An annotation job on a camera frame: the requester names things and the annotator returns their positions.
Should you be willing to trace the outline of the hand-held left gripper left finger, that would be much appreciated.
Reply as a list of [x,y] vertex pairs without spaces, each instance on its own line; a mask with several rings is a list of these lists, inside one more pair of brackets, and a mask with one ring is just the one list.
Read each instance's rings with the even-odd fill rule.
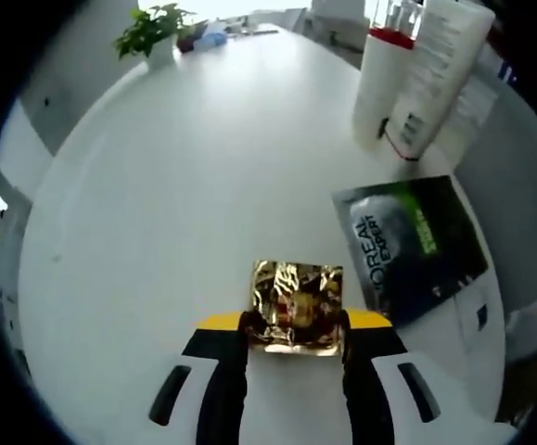
[[153,399],[148,419],[181,444],[238,444],[248,383],[249,311],[200,322]]

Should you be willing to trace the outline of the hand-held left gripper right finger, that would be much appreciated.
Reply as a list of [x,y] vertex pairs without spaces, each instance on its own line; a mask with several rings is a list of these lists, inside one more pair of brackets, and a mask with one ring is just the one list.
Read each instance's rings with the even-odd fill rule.
[[355,444],[510,444],[508,424],[484,419],[465,386],[409,351],[376,311],[343,310],[342,388]]

